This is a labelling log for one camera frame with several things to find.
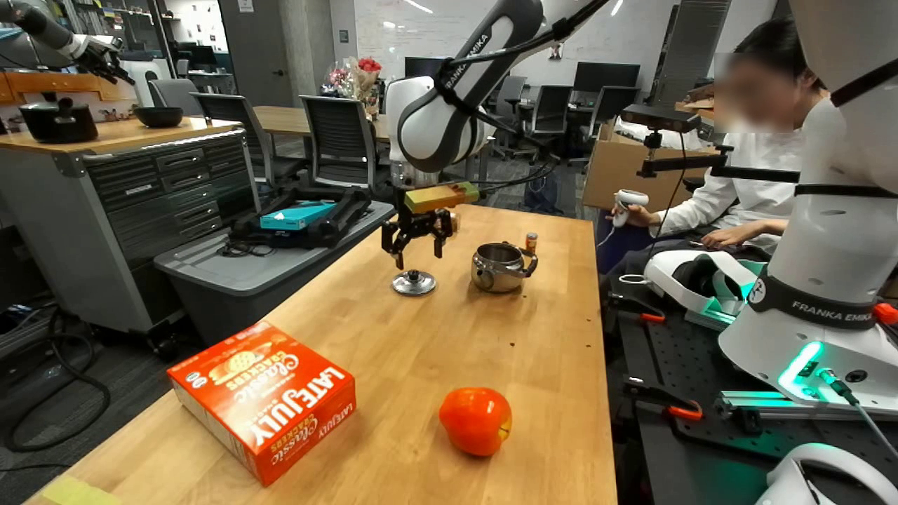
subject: small pot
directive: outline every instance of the small pot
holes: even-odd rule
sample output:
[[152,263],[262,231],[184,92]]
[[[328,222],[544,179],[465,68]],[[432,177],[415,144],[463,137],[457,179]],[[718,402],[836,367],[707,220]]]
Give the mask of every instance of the small pot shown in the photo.
[[472,263],[473,287],[480,287],[483,291],[516,291],[523,287],[523,277],[536,273],[537,257],[536,253],[528,255],[523,249],[500,242],[477,248]]

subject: desk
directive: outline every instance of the desk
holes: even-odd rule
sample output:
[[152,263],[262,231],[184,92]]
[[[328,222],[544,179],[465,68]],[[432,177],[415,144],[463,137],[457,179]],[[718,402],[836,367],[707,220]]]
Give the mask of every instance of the desk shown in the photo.
[[181,117],[173,130],[146,130],[138,117],[94,123],[98,137],[90,144],[39,144],[25,131],[0,135],[0,149],[41,152],[41,155],[110,155],[146,149],[157,144],[189,141],[204,135],[234,131],[233,121]]
[[[253,107],[257,126],[271,135],[300,135],[307,137],[307,117],[302,107]],[[390,121],[375,117],[375,141],[390,141]]]
[[[267,318],[358,379],[358,412],[274,486],[260,489],[164,393],[31,501],[63,486],[121,501],[617,501],[588,225],[457,213],[445,257],[432,257],[428,238],[410,243],[407,263],[441,284],[428,297],[390,291],[394,267],[373,234]],[[523,291],[477,291],[473,248],[523,234],[537,234],[542,255]],[[457,384],[500,386],[514,407],[511,441],[490,461],[459,457],[438,426]]]

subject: person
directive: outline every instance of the person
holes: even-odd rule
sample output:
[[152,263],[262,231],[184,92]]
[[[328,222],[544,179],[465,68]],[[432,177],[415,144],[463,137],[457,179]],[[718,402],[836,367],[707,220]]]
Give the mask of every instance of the person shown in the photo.
[[[730,131],[730,165],[798,170],[801,123],[812,107],[832,107],[828,89],[805,65],[796,27],[789,19],[758,25],[735,51],[794,53],[794,131]],[[731,179],[704,173],[689,200],[668,211],[629,207],[629,225],[647,227],[653,248],[629,253],[606,277],[640,273],[657,249],[707,248],[768,257],[791,213],[794,182]]]

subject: cardboard box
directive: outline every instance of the cardboard box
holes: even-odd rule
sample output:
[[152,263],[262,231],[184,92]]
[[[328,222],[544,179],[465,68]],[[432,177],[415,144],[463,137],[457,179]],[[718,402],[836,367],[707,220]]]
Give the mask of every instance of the cardboard box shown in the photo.
[[[612,135],[596,141],[588,156],[584,204],[612,211],[615,190],[631,187],[647,193],[647,207],[661,211],[668,207],[669,197],[674,204],[688,200],[688,187],[678,186],[678,170],[660,170],[657,177],[640,177],[643,159],[647,149],[631,137]],[[675,149],[657,149],[653,156],[682,156]],[[685,177],[704,177],[707,168],[688,168]]]
[[167,371],[184,410],[260,486],[274,483],[355,410],[355,379],[260,322]]

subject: pot handle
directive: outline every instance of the pot handle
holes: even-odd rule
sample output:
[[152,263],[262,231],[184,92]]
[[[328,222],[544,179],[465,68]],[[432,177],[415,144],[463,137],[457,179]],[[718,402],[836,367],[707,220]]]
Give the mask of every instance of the pot handle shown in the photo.
[[523,255],[523,263],[522,263],[519,276],[529,277],[536,273],[536,267],[537,267],[537,255]]

